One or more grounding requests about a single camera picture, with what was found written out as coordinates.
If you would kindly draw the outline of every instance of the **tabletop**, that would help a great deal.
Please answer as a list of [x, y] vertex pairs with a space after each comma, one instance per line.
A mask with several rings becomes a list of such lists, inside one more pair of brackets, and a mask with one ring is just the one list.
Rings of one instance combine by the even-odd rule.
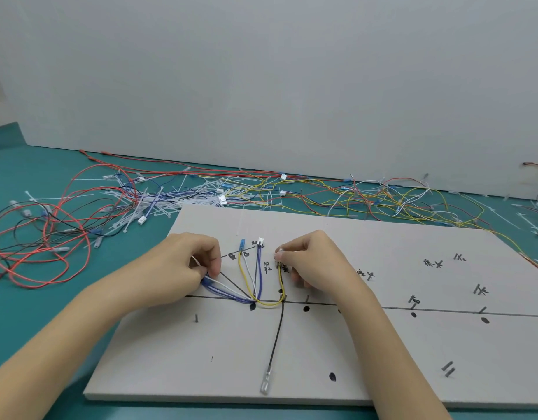
[[[0, 209], [6, 207], [10, 200], [23, 201], [30, 195], [36, 199], [59, 197], [71, 178], [82, 169], [90, 166], [91, 161], [83, 154], [62, 149], [26, 146], [16, 124], [0, 127]], [[137, 167], [139, 161], [122, 160], [124, 166]], [[93, 177], [101, 178], [100, 168], [89, 171], [83, 180], [74, 182], [73, 189], [88, 188]], [[160, 171], [183, 170], [174, 169], [173, 164], [155, 164]], [[183, 176], [176, 176], [174, 186], [181, 185]], [[199, 185], [204, 181], [200, 177], [188, 176], [186, 185]], [[368, 188], [375, 184], [365, 184]], [[291, 183], [287, 191], [304, 194], [313, 193], [313, 187], [308, 183]], [[325, 191], [312, 197], [323, 203], [325, 200], [336, 199], [335, 194], [325, 194]], [[538, 236], [534, 233], [538, 222], [536, 212], [524, 210], [533, 207], [530, 201], [488, 197], [485, 195], [461, 195], [447, 192], [433, 192], [422, 199], [428, 206], [445, 204], [450, 211], [458, 212], [458, 220], [469, 222], [481, 213], [484, 221], [478, 224], [485, 228], [492, 227], [500, 239], [517, 251], [538, 260]], [[281, 200], [284, 207], [271, 206], [270, 209], [283, 211], [307, 211], [306, 204], [298, 197], [284, 197]], [[325, 214], [328, 207], [314, 208], [314, 213]], [[354, 213], [352, 220], [375, 220], [367, 214]], [[396, 222], [407, 222], [402, 216], [379, 214], [377, 218]], [[104, 240], [102, 246], [92, 250], [91, 260], [87, 268], [69, 282], [47, 286], [42, 289], [26, 290], [14, 286], [8, 280], [0, 280], [0, 365], [6, 361], [25, 342], [33, 337], [47, 324], [79, 291], [115, 269], [120, 268], [148, 249], [160, 242], [167, 234], [175, 216], [157, 216], [145, 225], [132, 227], [127, 233], [120, 233], [112, 239]], [[24, 271], [32, 277], [44, 279], [53, 273], [53, 267], [48, 265], [30, 266]], [[284, 406], [284, 405], [233, 405], [233, 404], [181, 404], [181, 403], [146, 403], [146, 402], [91, 402], [83, 395], [83, 389], [105, 350], [113, 330], [101, 339], [88, 359], [73, 378], [70, 386], [65, 389], [46, 419], [137, 419], [149, 420], [167, 418], [205, 418], [205, 419], [249, 419], [265, 418], [294, 418], [350, 420], [375, 419], [373, 408], [369, 407], [320, 407], [320, 406]], [[454, 419], [459, 420], [490, 420], [490, 419], [538, 419], [538, 411], [527, 410], [450, 410]]]

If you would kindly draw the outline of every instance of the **forearm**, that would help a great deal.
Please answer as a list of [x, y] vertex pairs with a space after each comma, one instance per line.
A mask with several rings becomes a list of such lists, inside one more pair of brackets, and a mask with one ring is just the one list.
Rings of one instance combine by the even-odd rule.
[[96, 289], [82, 291], [0, 367], [0, 420], [41, 419], [96, 342], [122, 313]]
[[348, 291], [335, 300], [380, 420], [449, 419], [371, 289], [355, 276]]

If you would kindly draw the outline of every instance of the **white board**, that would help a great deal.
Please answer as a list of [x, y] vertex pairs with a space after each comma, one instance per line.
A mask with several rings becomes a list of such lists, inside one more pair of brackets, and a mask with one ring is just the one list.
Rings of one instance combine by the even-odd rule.
[[[272, 251], [316, 229], [364, 273], [361, 279], [446, 405], [538, 407], [538, 270], [487, 231], [186, 205], [170, 232], [215, 236], [223, 254], [236, 252], [242, 238], [263, 237], [262, 261], [272, 268], [263, 273], [264, 298], [276, 300]], [[237, 260], [223, 257], [222, 271], [243, 284]], [[368, 273], [374, 274], [370, 281]], [[268, 396], [259, 387], [280, 308], [251, 311], [207, 298], [213, 295], [203, 287], [194, 297], [124, 318], [84, 394], [98, 400], [370, 404], [337, 307], [284, 276], [287, 302]], [[477, 284], [488, 293], [474, 294]], [[414, 310], [412, 295], [420, 300]], [[449, 361], [456, 370], [445, 377], [441, 368]]]
[[28, 144], [538, 192], [538, 0], [0, 0]]

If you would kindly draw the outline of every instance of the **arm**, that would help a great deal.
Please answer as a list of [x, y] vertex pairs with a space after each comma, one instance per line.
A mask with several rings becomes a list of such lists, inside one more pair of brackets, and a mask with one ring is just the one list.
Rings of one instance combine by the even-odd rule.
[[[208, 267], [190, 268], [192, 255]], [[0, 367], [0, 420], [43, 418], [92, 347], [125, 314], [184, 297], [207, 271], [216, 277], [220, 264], [216, 239], [171, 234], [84, 289]]]
[[278, 247], [275, 259], [293, 267], [293, 281], [304, 280], [304, 286], [328, 292], [337, 303], [381, 420], [450, 419], [374, 293], [323, 231]]

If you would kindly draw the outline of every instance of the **hand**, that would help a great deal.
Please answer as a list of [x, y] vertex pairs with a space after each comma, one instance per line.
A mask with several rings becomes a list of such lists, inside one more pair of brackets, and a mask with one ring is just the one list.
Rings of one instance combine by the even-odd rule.
[[341, 250], [321, 230], [279, 246], [274, 258], [292, 267], [293, 282], [303, 281], [304, 287], [311, 285], [332, 296], [361, 282]]
[[[191, 259], [194, 256], [201, 266]], [[170, 234], [158, 245], [124, 267], [96, 282], [118, 302], [124, 314], [140, 308], [175, 302], [193, 292], [208, 272], [216, 278], [221, 266], [214, 237]]]

